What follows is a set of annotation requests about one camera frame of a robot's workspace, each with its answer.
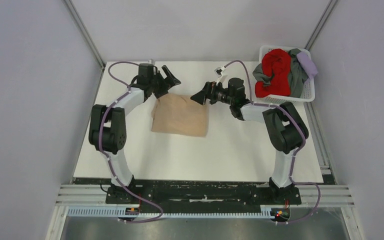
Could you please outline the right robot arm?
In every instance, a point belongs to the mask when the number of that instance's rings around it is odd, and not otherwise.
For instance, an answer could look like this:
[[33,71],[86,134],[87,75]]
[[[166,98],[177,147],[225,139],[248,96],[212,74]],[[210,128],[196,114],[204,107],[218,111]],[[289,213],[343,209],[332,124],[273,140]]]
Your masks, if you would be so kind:
[[231,78],[226,88],[220,82],[207,81],[190,99],[200,105],[227,104],[234,118],[265,125],[270,143],[276,150],[268,196],[275,204],[286,201],[295,188],[292,174],[296,155],[309,137],[309,131],[294,104],[289,101],[280,105],[253,103],[246,96],[244,80],[237,77]]

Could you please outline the beige t shirt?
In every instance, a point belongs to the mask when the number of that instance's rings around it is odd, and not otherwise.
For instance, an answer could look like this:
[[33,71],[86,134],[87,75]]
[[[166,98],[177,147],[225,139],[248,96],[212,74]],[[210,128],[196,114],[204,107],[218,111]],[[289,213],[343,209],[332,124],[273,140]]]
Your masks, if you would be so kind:
[[151,131],[190,137],[205,137],[209,129],[209,107],[189,95],[167,93],[155,101]]

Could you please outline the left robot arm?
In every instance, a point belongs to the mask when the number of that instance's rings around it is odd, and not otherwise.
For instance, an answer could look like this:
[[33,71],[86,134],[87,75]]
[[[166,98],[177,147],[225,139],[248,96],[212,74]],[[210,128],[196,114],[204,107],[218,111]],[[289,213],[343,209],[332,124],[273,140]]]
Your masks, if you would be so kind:
[[140,63],[137,67],[137,75],[130,83],[124,83],[124,93],[110,104],[92,107],[88,131],[88,142],[104,156],[112,184],[121,187],[117,196],[125,204],[137,198],[137,190],[130,186],[134,175],[124,152],[128,136],[126,117],[151,96],[158,99],[181,84],[166,65],[158,68],[152,63]]

